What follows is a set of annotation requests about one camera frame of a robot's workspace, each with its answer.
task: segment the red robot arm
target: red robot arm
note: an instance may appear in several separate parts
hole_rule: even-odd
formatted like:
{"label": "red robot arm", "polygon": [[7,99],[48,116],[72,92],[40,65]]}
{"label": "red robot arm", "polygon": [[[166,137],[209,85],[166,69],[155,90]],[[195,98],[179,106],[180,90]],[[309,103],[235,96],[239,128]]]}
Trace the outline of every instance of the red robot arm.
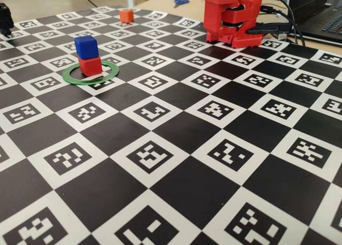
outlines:
{"label": "red robot arm", "polygon": [[258,46],[262,34],[247,34],[257,22],[262,0],[205,0],[207,41],[221,41],[233,48]]}

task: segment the blue cube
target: blue cube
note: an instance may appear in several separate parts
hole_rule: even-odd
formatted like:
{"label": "blue cube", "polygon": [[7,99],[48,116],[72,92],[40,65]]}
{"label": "blue cube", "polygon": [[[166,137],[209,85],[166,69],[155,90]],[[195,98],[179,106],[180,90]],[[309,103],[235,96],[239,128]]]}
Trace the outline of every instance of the blue cube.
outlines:
{"label": "blue cube", "polygon": [[77,37],[74,40],[76,52],[81,59],[98,57],[97,41],[92,36]]}

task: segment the wooden table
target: wooden table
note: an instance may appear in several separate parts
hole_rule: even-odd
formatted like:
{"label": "wooden table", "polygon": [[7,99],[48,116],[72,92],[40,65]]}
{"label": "wooden table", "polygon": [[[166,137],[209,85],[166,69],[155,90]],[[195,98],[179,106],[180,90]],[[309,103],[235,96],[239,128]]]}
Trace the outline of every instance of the wooden table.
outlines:
{"label": "wooden table", "polygon": [[[279,4],[277,1],[263,0],[263,4]],[[191,19],[199,20],[203,22],[204,18],[204,1],[203,0],[190,0],[190,3],[181,5],[174,8],[174,0],[149,0],[136,6],[139,9],[162,11],[169,14],[179,15],[182,17],[188,17]],[[258,22],[279,22],[274,15],[261,15],[258,17]],[[323,42],[317,42],[310,39],[306,39],[306,45],[311,48],[321,49],[336,54],[342,53],[341,46],[332,45]]]}

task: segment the green ring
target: green ring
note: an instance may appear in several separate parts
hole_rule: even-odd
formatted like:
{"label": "green ring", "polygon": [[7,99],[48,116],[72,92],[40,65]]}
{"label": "green ring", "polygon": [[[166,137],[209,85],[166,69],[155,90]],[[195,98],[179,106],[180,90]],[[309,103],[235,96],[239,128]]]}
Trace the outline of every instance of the green ring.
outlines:
{"label": "green ring", "polygon": [[96,78],[94,80],[90,80],[90,81],[83,81],[83,80],[78,80],[76,78],[72,78],[70,76],[71,72],[77,68],[79,68],[80,64],[74,64],[69,66],[68,68],[66,68],[63,73],[62,73],[62,77],[63,79],[71,84],[74,85],[94,85],[94,84],[98,84],[98,83],[102,83],[105,81],[108,81],[110,79],[112,79],[113,77],[116,77],[119,73],[119,68],[116,64],[113,64],[112,62],[108,62],[108,61],[101,61],[101,64],[104,66],[109,66],[112,71],[111,73],[109,73],[107,76],[102,76],[99,78]]}

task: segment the scissors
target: scissors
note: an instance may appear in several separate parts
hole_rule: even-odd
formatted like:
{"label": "scissors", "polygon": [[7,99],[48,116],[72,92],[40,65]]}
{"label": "scissors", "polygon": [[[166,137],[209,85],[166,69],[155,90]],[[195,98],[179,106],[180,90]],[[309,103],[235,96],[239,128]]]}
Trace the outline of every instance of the scissors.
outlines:
{"label": "scissors", "polygon": [[183,4],[185,4],[185,3],[189,3],[190,1],[188,1],[188,0],[175,0],[175,6],[174,6],[174,8],[176,8],[176,7],[178,7],[179,5],[183,5]]}

